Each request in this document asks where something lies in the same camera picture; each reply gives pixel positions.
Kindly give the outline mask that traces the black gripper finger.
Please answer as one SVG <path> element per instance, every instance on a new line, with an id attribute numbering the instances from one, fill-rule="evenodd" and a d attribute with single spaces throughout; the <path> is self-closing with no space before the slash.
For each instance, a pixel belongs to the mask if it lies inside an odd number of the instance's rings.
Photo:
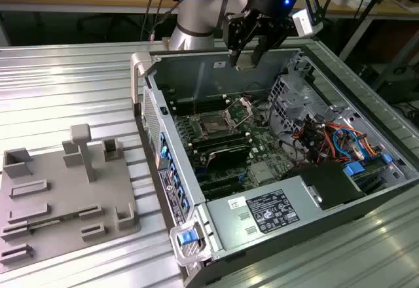
<path id="1" fill-rule="evenodd" d="M 224 43 L 230 51 L 231 66 L 236 66 L 242 50 L 254 37 L 258 16 L 259 13 L 256 10 L 225 14 Z"/>
<path id="2" fill-rule="evenodd" d="M 261 57 L 271 48 L 278 48 L 291 33 L 291 19 L 275 21 L 263 18 L 258 21 L 256 36 L 257 46 L 251 54 L 251 64 L 258 65 Z"/>

